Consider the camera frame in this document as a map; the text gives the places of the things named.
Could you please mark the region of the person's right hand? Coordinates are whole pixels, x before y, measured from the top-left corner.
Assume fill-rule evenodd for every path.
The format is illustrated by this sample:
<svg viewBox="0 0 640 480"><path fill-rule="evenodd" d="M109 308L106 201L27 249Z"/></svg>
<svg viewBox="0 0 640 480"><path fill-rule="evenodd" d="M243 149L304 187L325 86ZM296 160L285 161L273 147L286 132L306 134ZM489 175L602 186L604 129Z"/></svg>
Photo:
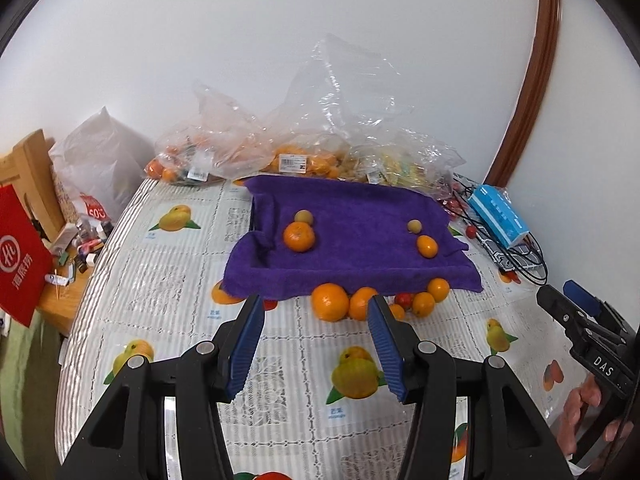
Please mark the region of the person's right hand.
<svg viewBox="0 0 640 480"><path fill-rule="evenodd" d="M593 374L589 374L586 380L568 395L563 411L559 417L559 428L556 432L556 443L566 458L571 458L577 450L577 434L585 420L590 408L598 408L602 402L602 392ZM620 419L615 419L605 427L602 440L611 448L615 438L618 445L626 441L634 429L632 422L626 422L624 429L620 429Z"/></svg>

